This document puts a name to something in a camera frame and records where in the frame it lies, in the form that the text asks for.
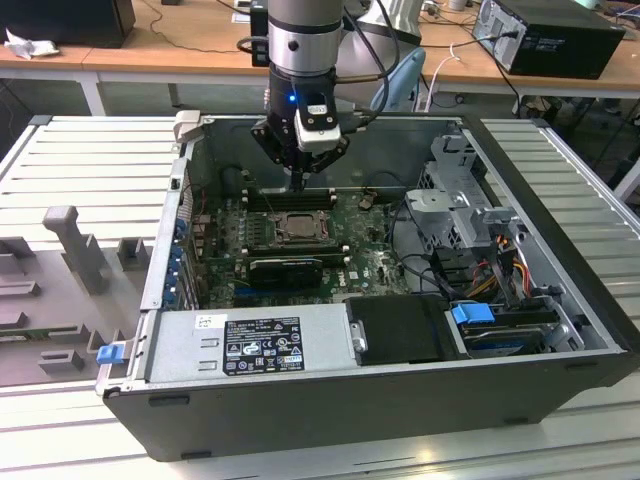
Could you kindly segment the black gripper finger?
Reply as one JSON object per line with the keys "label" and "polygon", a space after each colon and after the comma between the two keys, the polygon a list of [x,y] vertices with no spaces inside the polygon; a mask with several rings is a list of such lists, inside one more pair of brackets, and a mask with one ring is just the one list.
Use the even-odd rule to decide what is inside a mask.
{"label": "black gripper finger", "polygon": [[347,136],[342,136],[333,149],[322,153],[305,153],[303,171],[305,173],[321,172],[344,156],[349,146],[350,139]]}
{"label": "black gripper finger", "polygon": [[304,154],[299,150],[295,128],[282,120],[274,124],[269,119],[258,121],[251,134],[270,160],[283,168],[290,177],[289,189],[304,189]]}

